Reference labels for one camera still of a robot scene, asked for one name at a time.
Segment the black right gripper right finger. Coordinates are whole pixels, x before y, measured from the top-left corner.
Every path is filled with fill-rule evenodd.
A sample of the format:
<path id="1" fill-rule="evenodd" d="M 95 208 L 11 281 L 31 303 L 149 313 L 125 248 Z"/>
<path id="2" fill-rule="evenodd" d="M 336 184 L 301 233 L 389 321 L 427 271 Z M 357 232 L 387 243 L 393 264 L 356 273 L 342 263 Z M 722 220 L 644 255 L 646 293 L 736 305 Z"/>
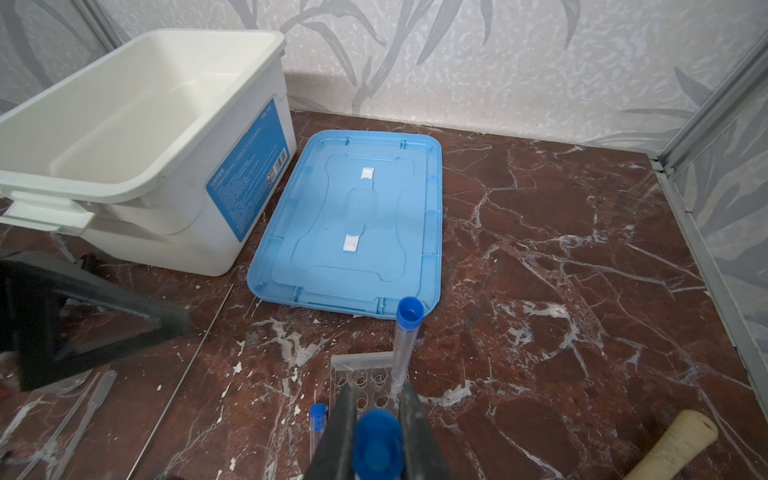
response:
<path id="1" fill-rule="evenodd" d="M 402 387 L 398 422 L 403 432 L 405 456 L 402 478 L 451 479 L 450 469 L 430 427 L 426 410 L 409 383 Z"/>

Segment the clear test tube rack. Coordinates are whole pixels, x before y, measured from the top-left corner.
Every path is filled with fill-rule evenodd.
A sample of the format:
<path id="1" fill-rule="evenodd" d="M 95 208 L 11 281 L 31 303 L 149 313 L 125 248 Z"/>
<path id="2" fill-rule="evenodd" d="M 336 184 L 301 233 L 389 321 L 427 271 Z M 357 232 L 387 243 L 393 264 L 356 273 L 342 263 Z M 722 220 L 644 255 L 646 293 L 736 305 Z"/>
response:
<path id="1" fill-rule="evenodd" d="M 358 417 L 367 411 L 383 409 L 396 416 L 398 397 L 393 397 L 392 351 L 332 355 L 330 359 L 330 410 L 345 385 L 354 393 Z"/>

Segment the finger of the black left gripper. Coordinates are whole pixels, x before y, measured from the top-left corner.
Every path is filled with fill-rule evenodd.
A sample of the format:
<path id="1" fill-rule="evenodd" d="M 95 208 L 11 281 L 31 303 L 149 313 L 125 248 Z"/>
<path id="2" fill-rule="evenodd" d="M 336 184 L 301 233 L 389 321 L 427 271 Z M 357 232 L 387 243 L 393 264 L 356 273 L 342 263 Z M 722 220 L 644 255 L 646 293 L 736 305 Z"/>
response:
<path id="1" fill-rule="evenodd" d="M 189 312 L 118 286 L 76 262 L 1 253 L 1 377 L 17 390 L 48 387 L 191 330 Z"/>

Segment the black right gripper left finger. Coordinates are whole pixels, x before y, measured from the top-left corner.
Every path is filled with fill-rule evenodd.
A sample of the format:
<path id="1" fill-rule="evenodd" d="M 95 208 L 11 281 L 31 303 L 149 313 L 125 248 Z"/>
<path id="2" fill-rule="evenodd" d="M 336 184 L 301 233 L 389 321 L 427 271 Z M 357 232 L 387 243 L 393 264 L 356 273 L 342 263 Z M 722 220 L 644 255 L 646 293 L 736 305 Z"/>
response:
<path id="1" fill-rule="evenodd" d="M 345 384 L 339 391 L 330 420 L 304 474 L 304 480 L 355 478 L 352 457 L 357 418 L 356 390 Z"/>

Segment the blue-capped test tube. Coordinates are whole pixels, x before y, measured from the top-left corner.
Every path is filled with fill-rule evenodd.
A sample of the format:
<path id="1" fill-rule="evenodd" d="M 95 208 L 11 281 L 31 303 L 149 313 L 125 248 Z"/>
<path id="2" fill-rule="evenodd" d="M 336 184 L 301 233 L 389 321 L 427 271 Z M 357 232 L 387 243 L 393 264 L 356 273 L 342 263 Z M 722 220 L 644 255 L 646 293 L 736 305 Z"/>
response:
<path id="1" fill-rule="evenodd" d="M 324 433 L 327 422 L 328 408 L 325 403 L 315 403 L 309 410 L 309 457 L 313 458 Z"/>
<path id="2" fill-rule="evenodd" d="M 391 368 L 390 397 L 395 400 L 402 391 L 408 365 L 415 347 L 425 311 L 422 302 L 415 297 L 403 298 L 396 311 L 396 329 Z"/>
<path id="3" fill-rule="evenodd" d="M 387 410 L 366 412 L 354 430 L 352 468 L 362 480 L 399 479 L 404 466 L 404 440 L 396 417 Z"/>

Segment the thin metal rod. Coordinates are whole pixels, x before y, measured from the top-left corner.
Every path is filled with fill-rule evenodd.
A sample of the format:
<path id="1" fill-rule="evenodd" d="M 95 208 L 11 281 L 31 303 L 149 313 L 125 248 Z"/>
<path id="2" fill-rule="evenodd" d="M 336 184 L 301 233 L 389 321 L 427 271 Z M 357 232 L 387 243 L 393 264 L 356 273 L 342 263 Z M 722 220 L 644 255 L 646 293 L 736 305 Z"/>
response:
<path id="1" fill-rule="evenodd" d="M 147 435 L 146 441 L 143 444 L 142 448 L 140 449 L 139 453 L 137 454 L 134 463 L 132 464 L 128 474 L 126 475 L 125 479 L 130 480 L 134 477 L 134 474 L 137 472 L 139 465 L 141 464 L 141 461 L 146 454 L 146 452 L 149 450 L 149 447 L 159 430 L 160 426 L 163 423 L 163 420 L 165 419 L 168 411 L 170 410 L 176 396 L 178 395 L 179 391 L 181 390 L 182 386 L 184 385 L 184 382 L 189 375 L 190 371 L 192 370 L 192 367 L 199 356 L 204 344 L 206 343 L 206 340 L 208 339 L 213 327 L 215 326 L 221 312 L 223 311 L 229 297 L 232 294 L 232 291 L 234 290 L 235 284 L 230 284 L 229 288 L 227 289 L 223 299 L 221 300 L 219 306 L 217 307 L 217 310 L 215 314 L 212 316 L 211 320 L 209 321 L 206 329 L 204 330 L 203 335 L 200 337 L 199 342 L 197 343 L 196 349 L 194 350 L 192 356 L 188 359 L 188 362 L 186 363 L 185 369 L 183 370 L 183 373 L 181 374 L 179 380 L 177 381 L 174 389 L 172 390 L 172 393 L 170 394 L 168 400 L 166 401 L 161 413 L 159 414 L 157 421 L 155 422 L 154 426 L 150 430 L 149 434 Z"/>

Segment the white plastic storage bin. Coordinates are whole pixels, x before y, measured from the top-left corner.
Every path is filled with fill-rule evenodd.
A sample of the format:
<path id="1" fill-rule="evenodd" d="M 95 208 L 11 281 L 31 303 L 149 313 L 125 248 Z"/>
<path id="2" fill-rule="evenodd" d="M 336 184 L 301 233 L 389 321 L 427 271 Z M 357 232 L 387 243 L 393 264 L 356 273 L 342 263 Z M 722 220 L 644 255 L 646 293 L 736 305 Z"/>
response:
<path id="1" fill-rule="evenodd" d="M 220 276 L 297 150 L 265 30 L 143 34 L 1 119 L 5 225 Z"/>

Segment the blue plastic bin lid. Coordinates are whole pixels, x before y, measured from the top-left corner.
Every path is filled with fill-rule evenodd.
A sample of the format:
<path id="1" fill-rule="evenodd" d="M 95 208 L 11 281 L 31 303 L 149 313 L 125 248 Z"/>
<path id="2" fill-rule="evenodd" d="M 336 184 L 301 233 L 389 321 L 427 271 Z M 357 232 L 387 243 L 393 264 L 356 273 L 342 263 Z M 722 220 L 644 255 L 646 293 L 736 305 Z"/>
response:
<path id="1" fill-rule="evenodd" d="M 286 184 L 247 274 L 259 299 L 393 320 L 439 302 L 443 151 L 422 134 L 325 130 Z"/>

